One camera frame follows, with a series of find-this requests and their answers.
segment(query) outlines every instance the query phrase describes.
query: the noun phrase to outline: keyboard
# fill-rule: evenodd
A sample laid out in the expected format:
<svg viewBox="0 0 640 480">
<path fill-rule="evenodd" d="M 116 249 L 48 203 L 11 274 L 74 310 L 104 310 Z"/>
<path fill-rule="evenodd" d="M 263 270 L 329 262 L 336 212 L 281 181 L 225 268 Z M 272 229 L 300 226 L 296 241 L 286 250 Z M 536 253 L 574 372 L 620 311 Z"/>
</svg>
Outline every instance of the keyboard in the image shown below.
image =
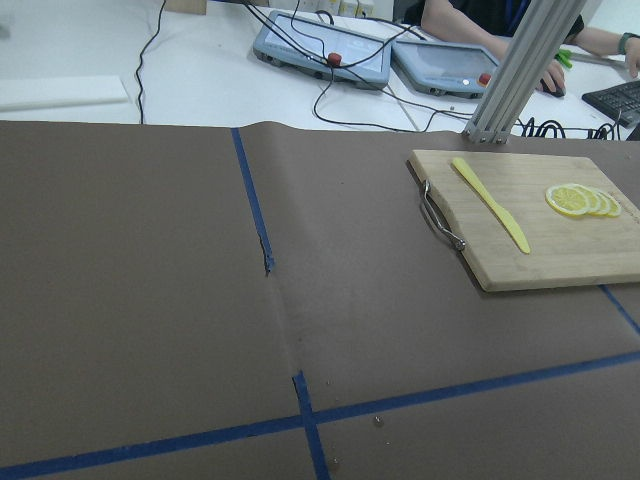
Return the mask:
<svg viewBox="0 0 640 480">
<path fill-rule="evenodd" d="M 620 118 L 625 128 L 640 123 L 640 80 L 585 93 L 582 100 L 614 121 Z"/>
</svg>

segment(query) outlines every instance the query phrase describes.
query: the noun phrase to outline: yellow knife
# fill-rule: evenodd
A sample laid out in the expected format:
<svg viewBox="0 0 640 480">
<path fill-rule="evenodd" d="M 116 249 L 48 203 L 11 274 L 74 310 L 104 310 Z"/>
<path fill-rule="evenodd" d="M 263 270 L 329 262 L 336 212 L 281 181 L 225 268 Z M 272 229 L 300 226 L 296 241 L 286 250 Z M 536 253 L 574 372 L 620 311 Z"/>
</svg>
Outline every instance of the yellow knife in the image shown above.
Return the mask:
<svg viewBox="0 0 640 480">
<path fill-rule="evenodd" d="M 529 247 L 529 242 L 527 242 L 527 237 L 525 237 L 522 228 L 518 225 L 518 222 L 515 221 L 513 215 L 509 213 L 509 211 L 500 205 L 489 193 L 487 187 L 480 181 L 475 172 L 471 169 L 469 164 L 465 161 L 464 158 L 456 157 L 451 162 L 458 172 L 465 178 L 465 180 L 473 187 L 473 189 L 478 192 L 480 197 L 485 201 L 487 206 L 491 209 L 491 211 L 498 217 L 498 220 L 504 225 L 504 228 L 509 232 L 513 241 L 516 242 L 518 248 L 522 250 L 524 253 L 531 253 L 531 248 Z"/>
</svg>

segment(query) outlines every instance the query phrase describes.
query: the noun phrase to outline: hand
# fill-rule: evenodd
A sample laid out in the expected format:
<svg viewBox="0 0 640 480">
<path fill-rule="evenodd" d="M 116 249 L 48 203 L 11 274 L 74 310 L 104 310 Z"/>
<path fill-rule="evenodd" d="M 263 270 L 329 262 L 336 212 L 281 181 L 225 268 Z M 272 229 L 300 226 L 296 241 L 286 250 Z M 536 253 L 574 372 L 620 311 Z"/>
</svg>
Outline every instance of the hand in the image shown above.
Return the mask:
<svg viewBox="0 0 640 480">
<path fill-rule="evenodd" d="M 565 89 L 564 85 L 564 70 L 562 65 L 557 60 L 552 60 L 547 70 L 542 75 L 542 80 L 547 84 L 549 90 L 555 92 L 556 85 L 562 90 Z M 542 82 L 536 87 L 536 90 L 542 91 Z"/>
<path fill-rule="evenodd" d="M 627 40 L 627 44 L 624 49 L 627 53 L 625 61 L 627 62 L 629 74 L 633 78 L 637 78 L 638 67 L 640 67 L 640 38 L 631 37 Z"/>
</svg>

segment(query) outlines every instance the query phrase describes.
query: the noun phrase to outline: black mouse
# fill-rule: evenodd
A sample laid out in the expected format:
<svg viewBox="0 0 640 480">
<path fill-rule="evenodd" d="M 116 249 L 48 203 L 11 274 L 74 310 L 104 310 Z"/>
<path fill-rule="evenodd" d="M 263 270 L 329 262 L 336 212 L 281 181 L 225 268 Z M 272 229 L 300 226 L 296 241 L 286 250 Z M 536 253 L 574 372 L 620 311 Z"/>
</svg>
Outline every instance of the black mouse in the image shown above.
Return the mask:
<svg viewBox="0 0 640 480">
<path fill-rule="evenodd" d="M 560 98 L 560 97 L 564 97 L 565 91 L 564 88 L 560 88 L 558 86 L 558 84 L 555 82 L 555 80 L 553 81 L 553 83 L 556 86 L 556 91 L 552 92 L 551 90 L 549 90 L 549 87 L 547 86 L 547 84 L 545 83 L 544 80 L 540 80 L 540 82 L 542 82 L 542 91 L 545 93 L 548 93 L 549 95 L 553 95 L 556 98 Z"/>
</svg>

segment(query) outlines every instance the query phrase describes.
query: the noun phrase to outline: wristwatch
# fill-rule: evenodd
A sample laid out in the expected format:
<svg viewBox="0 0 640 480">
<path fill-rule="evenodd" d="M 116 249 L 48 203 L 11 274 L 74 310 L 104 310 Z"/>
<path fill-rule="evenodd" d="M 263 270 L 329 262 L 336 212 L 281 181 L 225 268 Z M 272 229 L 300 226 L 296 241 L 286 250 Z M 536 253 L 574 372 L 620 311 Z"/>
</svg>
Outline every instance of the wristwatch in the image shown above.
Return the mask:
<svg viewBox="0 0 640 480">
<path fill-rule="evenodd" d="M 627 40 L 630 38 L 640 38 L 640 35 L 636 35 L 635 33 L 624 33 L 622 37 L 620 37 L 620 43 L 618 43 L 618 53 L 620 55 L 626 55 L 627 51 L 625 50 L 627 46 Z"/>
</svg>

